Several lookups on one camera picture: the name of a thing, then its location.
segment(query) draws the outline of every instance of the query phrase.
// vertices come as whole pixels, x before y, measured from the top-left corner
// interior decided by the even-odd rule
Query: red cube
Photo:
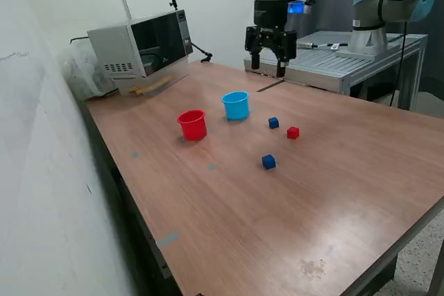
[[[299,137],[299,128],[289,128],[287,130],[287,138],[297,139]]]

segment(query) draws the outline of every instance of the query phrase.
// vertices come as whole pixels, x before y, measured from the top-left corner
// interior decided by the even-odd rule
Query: blue light
[[[289,3],[289,13],[303,14],[304,13],[304,2],[297,0],[297,1],[293,1],[292,3]]]

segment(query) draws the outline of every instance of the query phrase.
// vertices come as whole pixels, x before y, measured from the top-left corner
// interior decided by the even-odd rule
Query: cube
[[[299,128],[290,127],[287,130],[287,138],[297,139],[299,137]]]
[[[278,128],[279,127],[279,121],[276,117],[270,118],[268,120],[268,126],[270,126],[270,128]]]
[[[276,167],[276,160],[272,155],[265,155],[262,157],[262,165],[266,170]]]

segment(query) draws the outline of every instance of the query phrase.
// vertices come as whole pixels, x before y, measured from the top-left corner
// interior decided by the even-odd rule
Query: blue cube
[[[272,155],[265,155],[262,157],[262,165],[266,170],[276,167],[276,160]]]
[[[278,128],[279,127],[279,121],[276,117],[270,118],[268,120],[268,126],[270,126],[270,128]]]

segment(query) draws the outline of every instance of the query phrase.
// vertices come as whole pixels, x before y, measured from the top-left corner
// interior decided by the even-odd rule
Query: tabletop
[[[444,121],[216,64],[89,109],[184,296],[337,296],[444,196]],[[221,97],[250,92],[227,122]],[[206,112],[184,142],[177,117]],[[280,127],[270,129],[268,119]],[[287,139],[287,128],[301,136]],[[266,171],[262,156],[278,166]]]

